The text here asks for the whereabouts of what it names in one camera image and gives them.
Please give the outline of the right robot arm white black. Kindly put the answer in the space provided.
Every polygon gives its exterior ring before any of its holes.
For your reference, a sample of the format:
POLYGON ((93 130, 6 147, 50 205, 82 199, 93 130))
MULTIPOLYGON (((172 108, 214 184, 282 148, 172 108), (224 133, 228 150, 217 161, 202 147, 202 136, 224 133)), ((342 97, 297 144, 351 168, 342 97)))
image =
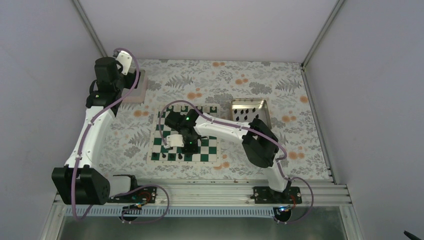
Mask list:
POLYGON ((280 164, 287 158, 287 151, 261 119, 237 122, 191 109, 187 114, 170 111, 164 125, 177 132, 163 139, 165 148, 180 147, 182 153, 187 155, 199 153, 198 145, 202 137, 240 143, 248 161, 263 169, 272 200, 282 204, 289 199, 291 182, 280 164))

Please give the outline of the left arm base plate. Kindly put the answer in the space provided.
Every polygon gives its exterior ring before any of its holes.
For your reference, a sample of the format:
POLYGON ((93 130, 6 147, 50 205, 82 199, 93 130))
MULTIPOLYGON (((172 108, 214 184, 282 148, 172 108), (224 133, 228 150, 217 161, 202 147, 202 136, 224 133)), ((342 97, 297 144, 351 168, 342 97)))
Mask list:
POLYGON ((110 198, 107 203, 122 204, 154 204, 156 201, 157 187, 148 186, 142 189, 122 196, 110 198))

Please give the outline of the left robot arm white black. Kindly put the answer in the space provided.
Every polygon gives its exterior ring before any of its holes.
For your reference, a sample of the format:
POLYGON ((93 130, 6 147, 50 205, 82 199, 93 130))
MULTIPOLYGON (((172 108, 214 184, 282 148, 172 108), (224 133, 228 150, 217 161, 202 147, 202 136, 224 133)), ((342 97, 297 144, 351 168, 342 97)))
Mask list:
POLYGON ((138 86, 141 72, 130 71, 132 61, 125 51, 95 61, 96 79, 89 87, 81 133, 64 166, 55 167, 51 174, 67 205, 103 205, 112 195, 110 181, 97 168, 105 135, 116 118, 123 92, 138 86))

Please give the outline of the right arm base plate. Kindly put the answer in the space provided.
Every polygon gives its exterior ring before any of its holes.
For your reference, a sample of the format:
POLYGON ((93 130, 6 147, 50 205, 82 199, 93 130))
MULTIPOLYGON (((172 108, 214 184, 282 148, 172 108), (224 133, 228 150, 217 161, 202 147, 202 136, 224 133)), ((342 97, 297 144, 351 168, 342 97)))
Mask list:
POLYGON ((283 192, 270 189, 268 186, 255 186, 250 196, 255 204, 302 204, 299 187, 291 186, 283 192))

